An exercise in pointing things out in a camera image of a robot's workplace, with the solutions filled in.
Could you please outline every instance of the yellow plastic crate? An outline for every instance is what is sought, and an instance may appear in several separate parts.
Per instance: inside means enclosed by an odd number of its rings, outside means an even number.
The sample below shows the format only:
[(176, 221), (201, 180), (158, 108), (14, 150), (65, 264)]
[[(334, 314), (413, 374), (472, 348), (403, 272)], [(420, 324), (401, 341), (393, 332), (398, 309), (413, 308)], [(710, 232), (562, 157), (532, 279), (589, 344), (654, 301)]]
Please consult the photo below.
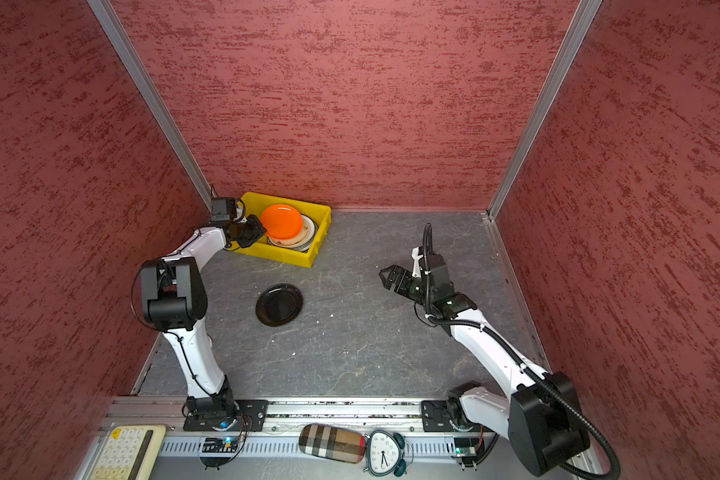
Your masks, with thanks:
[[(309, 246), (307, 252), (295, 252), (287, 248), (272, 246), (266, 242), (266, 235), (261, 237), (258, 242), (250, 245), (248, 248), (236, 250), (238, 254), (258, 256), (270, 260), (277, 260), (284, 264), (292, 264), (311, 268), (315, 263), (315, 257), (320, 251), (320, 245), (326, 238), (328, 226), (331, 224), (331, 207), (325, 205), (310, 204), (298, 200), (290, 200), (288, 198), (272, 197), (270, 195), (255, 194), (246, 192), (242, 196), (242, 201), (246, 203), (246, 215), (254, 214), (261, 218), (262, 212), (268, 207), (275, 204), (290, 205), (298, 210), (302, 215), (311, 218), (318, 226), (317, 233), (312, 245)], [(237, 242), (232, 242), (232, 248), (237, 248)]]

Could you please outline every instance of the robotic arm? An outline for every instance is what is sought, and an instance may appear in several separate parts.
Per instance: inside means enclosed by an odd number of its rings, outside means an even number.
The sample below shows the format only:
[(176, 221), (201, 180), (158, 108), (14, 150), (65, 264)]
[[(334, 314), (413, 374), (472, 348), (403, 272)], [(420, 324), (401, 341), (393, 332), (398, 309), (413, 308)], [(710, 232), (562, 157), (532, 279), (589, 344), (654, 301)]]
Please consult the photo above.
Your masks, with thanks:
[(144, 319), (168, 339), (187, 385), (187, 431), (225, 431), (236, 426), (238, 405), (216, 364), (206, 333), (208, 297), (200, 271), (233, 241), (253, 245), (266, 232), (255, 215), (233, 198), (212, 199), (211, 222), (170, 255), (141, 267)]
[[(384, 288), (423, 305), (425, 320), (466, 346), (504, 394), (494, 395), (475, 382), (452, 389), (447, 407), (453, 427), (465, 431), (479, 424), (509, 439), (520, 462), (536, 476), (561, 466), (582, 478), (618, 478), (618, 458), (581, 413), (573, 382), (562, 372), (549, 374), (528, 360), (492, 327), (469, 297), (454, 290), (443, 257), (432, 249), (430, 224), (422, 243), (412, 252), (413, 271), (392, 265), (379, 273)], [(590, 433), (610, 461), (610, 472), (605, 475), (566, 463), (590, 446)]]

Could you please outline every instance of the red textured wall panel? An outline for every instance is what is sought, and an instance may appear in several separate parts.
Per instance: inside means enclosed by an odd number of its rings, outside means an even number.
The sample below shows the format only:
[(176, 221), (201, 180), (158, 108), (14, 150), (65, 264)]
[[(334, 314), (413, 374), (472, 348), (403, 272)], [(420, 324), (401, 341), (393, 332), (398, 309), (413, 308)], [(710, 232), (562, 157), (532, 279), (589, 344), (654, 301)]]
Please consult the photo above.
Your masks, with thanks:
[(154, 340), (138, 265), (207, 213), (88, 5), (0, 1), (0, 478), (74, 473)]
[(604, 2), (499, 227), (624, 478), (720, 479), (720, 2)]
[(440, 210), (490, 203), (577, 3), (113, 1), (221, 194)]

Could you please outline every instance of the calculator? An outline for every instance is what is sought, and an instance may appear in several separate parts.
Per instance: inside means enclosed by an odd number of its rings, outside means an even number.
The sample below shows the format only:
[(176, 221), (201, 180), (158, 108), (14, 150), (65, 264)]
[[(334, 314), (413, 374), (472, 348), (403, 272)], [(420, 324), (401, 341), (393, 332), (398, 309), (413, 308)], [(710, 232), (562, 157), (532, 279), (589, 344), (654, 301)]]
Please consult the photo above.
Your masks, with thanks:
[(162, 425), (115, 428), (106, 437), (90, 480), (147, 480), (165, 434)]

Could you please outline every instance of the alarm clock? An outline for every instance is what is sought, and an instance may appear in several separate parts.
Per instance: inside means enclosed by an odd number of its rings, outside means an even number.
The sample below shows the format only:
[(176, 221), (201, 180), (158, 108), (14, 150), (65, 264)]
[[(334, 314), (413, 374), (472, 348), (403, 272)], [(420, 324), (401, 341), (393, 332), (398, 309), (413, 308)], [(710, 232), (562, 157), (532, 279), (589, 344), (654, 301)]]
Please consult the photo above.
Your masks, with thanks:
[(383, 477), (392, 472), (395, 477), (400, 477), (405, 473), (404, 454), (405, 438), (402, 435), (376, 430), (365, 446), (365, 457), (368, 460), (365, 471), (375, 477)]

